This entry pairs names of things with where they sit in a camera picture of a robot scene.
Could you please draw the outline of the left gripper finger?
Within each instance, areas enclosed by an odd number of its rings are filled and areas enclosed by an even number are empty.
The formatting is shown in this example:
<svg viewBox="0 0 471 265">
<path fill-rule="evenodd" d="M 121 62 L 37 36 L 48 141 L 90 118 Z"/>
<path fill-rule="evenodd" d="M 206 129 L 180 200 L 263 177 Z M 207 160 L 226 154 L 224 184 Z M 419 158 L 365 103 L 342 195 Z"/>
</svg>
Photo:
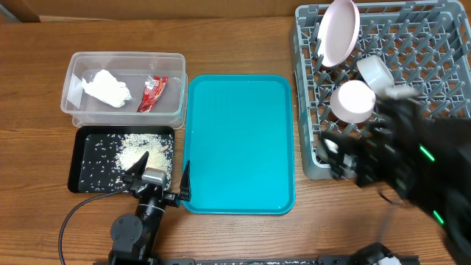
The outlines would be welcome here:
<svg viewBox="0 0 471 265">
<path fill-rule="evenodd" d="M 191 162 L 188 160 L 183 170 L 182 179 L 180 182 L 180 194 L 179 198 L 182 201 L 191 201 L 191 181 L 190 181 L 190 165 Z"/>
<path fill-rule="evenodd" d="M 145 152 L 135 164 L 125 171 L 124 175 L 127 177 L 141 177 L 146 169 L 148 158 L 149 153 Z"/>
</svg>

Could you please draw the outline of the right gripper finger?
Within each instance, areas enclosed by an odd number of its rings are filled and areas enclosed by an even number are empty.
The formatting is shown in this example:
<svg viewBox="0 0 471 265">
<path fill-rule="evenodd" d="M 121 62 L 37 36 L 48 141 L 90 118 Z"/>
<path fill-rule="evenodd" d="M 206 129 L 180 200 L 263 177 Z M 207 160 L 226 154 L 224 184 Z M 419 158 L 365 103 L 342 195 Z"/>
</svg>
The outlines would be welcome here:
<svg viewBox="0 0 471 265">
<path fill-rule="evenodd" d="M 412 98 L 381 99 L 377 102 L 380 121 L 375 126 L 387 129 L 416 129 L 419 127 L 419 102 Z"/>
<path fill-rule="evenodd" d="M 342 158 L 344 156 L 363 157 L 364 146 L 358 138 L 322 132 L 319 138 L 320 158 Z"/>
</svg>

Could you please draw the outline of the grey rice bowl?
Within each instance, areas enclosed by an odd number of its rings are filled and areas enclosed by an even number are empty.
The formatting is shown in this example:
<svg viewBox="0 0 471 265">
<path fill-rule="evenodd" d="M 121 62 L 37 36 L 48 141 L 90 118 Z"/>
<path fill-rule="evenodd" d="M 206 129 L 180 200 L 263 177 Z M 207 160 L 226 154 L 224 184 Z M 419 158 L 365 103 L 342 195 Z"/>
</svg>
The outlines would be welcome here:
<svg viewBox="0 0 471 265">
<path fill-rule="evenodd" d="M 371 55 L 357 62 L 359 74 L 377 94 L 384 95 L 394 86 L 394 78 L 386 64 L 377 55 Z"/>
</svg>

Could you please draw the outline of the red snack wrapper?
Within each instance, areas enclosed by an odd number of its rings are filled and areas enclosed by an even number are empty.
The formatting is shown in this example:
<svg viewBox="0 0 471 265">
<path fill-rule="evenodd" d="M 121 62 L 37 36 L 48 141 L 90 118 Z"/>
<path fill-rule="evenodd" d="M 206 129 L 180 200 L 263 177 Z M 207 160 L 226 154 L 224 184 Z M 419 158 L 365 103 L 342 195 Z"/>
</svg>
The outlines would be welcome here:
<svg viewBox="0 0 471 265">
<path fill-rule="evenodd" d="M 149 113 L 157 104 L 169 81 L 168 77 L 150 76 L 145 82 L 145 88 L 138 113 Z"/>
</svg>

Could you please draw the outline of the white napkin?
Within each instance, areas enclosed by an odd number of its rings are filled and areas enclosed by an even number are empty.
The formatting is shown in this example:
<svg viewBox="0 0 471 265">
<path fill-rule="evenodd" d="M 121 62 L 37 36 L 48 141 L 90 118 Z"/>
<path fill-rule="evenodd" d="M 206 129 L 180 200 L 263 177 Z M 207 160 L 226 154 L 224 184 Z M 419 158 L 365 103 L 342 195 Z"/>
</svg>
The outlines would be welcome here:
<svg viewBox="0 0 471 265">
<path fill-rule="evenodd" d="M 127 84 L 118 81 L 105 69 L 96 73 L 93 80 L 90 82 L 82 78 L 82 87 L 86 94 L 114 108 L 123 107 L 126 101 L 132 99 Z"/>
</svg>

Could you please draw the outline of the large white plate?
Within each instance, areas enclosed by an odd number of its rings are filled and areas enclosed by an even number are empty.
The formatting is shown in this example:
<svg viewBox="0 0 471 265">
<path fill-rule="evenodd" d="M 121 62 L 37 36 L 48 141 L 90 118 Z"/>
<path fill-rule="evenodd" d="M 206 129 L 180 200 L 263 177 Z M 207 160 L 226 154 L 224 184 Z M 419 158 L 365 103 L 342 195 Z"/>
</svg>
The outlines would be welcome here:
<svg viewBox="0 0 471 265">
<path fill-rule="evenodd" d="M 360 29 L 360 13 L 353 0 L 335 0 L 319 27 L 318 55 L 322 65 L 331 68 L 343 63 L 353 51 Z"/>
</svg>

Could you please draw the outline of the white cup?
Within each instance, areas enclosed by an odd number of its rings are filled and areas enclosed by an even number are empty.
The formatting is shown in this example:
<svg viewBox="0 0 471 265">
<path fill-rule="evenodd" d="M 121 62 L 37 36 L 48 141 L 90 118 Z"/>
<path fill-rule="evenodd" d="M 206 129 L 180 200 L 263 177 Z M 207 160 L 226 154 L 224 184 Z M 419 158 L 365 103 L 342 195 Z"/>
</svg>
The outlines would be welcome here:
<svg viewBox="0 0 471 265">
<path fill-rule="evenodd" d="M 329 139 L 320 139 L 316 146 L 316 153 L 321 158 L 321 160 L 328 163 L 331 158 L 337 158 L 338 148 L 339 147 L 335 142 Z"/>
</svg>

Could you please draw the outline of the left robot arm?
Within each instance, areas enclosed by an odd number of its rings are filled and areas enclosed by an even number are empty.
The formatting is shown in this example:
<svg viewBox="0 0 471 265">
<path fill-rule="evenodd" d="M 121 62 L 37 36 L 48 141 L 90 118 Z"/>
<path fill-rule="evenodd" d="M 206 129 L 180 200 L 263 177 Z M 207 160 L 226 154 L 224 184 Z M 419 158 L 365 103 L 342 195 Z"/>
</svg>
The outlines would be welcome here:
<svg viewBox="0 0 471 265">
<path fill-rule="evenodd" d="M 122 176 L 126 190 L 138 200 L 134 214 L 124 214 L 112 224 L 112 250 L 109 264 L 162 264 L 153 254 L 153 247 L 166 207 L 178 208 L 191 200 L 190 163 L 186 163 L 180 191 L 166 190 L 166 172 L 147 166 L 149 153 L 144 155 Z"/>
</svg>

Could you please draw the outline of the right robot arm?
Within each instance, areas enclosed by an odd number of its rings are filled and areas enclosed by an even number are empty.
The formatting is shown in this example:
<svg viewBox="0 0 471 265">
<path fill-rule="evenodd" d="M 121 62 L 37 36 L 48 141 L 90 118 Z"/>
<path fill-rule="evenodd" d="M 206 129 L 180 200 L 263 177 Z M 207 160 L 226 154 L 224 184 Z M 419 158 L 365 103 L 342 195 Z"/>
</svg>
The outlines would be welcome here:
<svg viewBox="0 0 471 265">
<path fill-rule="evenodd" d="M 354 138 L 324 132 L 319 148 L 333 178 L 360 187 L 385 183 L 435 219 L 457 264 L 470 263 L 470 121 L 419 114 L 413 99 L 383 99 L 381 121 Z"/>
</svg>

